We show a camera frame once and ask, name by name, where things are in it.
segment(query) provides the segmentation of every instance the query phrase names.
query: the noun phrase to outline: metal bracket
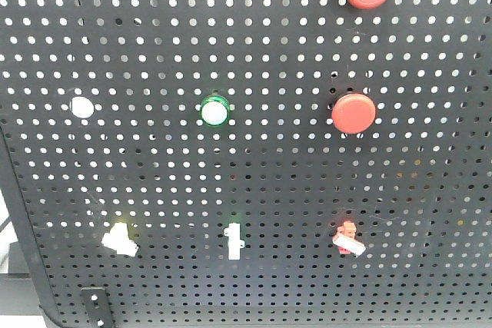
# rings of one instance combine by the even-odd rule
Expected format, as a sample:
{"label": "metal bracket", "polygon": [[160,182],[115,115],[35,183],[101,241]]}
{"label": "metal bracket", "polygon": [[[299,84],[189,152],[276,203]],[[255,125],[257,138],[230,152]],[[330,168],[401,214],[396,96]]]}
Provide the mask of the metal bracket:
{"label": "metal bracket", "polygon": [[115,328],[104,288],[82,288],[81,296],[92,328]]}

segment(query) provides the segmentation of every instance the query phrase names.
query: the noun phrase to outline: black metal panel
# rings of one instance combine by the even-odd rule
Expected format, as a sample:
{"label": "black metal panel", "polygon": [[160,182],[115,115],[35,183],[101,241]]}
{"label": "black metal panel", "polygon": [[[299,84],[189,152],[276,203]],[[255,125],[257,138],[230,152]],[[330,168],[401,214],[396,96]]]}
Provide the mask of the black metal panel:
{"label": "black metal panel", "polygon": [[[0,123],[30,223],[12,220],[55,320],[87,326],[80,289],[102,286],[116,326],[490,324],[490,0],[0,6]],[[214,90],[234,105],[221,128],[197,111]],[[331,122],[347,90],[377,102],[363,135]],[[357,259],[331,245],[344,220]],[[136,258],[101,245],[117,221]]]}

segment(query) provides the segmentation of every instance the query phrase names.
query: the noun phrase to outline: pegboard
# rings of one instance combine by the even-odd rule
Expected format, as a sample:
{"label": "pegboard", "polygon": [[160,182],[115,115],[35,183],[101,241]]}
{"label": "pegboard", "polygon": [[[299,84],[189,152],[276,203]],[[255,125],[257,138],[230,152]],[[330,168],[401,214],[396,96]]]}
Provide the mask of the pegboard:
{"label": "pegboard", "polygon": [[[2,190],[43,309],[88,326],[103,287],[122,327],[489,325],[491,2],[0,0]],[[347,91],[363,134],[331,120]],[[101,245],[119,221],[135,258]]]}

